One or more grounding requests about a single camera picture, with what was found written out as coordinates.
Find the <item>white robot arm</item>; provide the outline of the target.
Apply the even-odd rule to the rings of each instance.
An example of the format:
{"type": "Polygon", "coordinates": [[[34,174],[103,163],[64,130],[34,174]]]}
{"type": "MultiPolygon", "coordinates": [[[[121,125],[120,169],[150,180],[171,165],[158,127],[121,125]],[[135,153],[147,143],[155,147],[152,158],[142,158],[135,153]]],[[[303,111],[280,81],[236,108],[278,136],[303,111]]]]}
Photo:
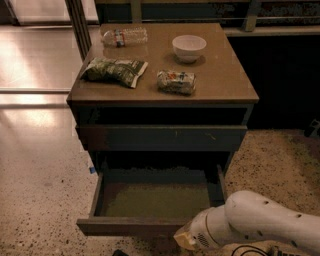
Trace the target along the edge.
{"type": "Polygon", "coordinates": [[[274,240],[320,254],[320,217],[297,212],[252,191],[237,191],[225,203],[198,213],[174,234],[188,250],[274,240]]]}

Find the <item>white and yellow gripper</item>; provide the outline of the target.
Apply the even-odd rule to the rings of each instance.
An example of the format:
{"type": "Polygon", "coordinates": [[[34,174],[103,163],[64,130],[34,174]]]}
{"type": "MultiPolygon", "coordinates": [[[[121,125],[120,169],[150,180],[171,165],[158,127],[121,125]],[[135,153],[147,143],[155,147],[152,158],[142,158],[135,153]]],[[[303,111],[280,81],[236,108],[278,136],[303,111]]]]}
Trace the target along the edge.
{"type": "Polygon", "coordinates": [[[210,250],[217,247],[207,224],[209,209],[200,212],[174,234],[177,244],[187,250],[210,250]]]}

